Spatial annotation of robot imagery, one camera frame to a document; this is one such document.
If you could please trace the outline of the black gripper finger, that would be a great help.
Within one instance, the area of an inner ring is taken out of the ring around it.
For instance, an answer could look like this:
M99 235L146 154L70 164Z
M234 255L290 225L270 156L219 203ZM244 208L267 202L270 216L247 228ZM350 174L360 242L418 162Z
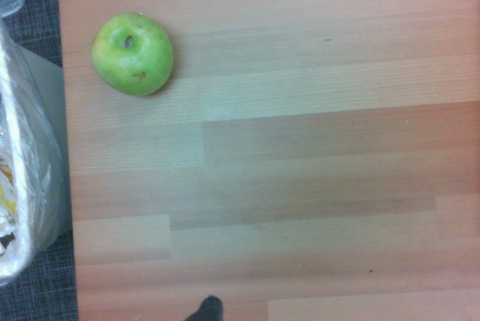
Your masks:
M200 304L199 308L185 321L223 321L223 302L214 295L209 295Z

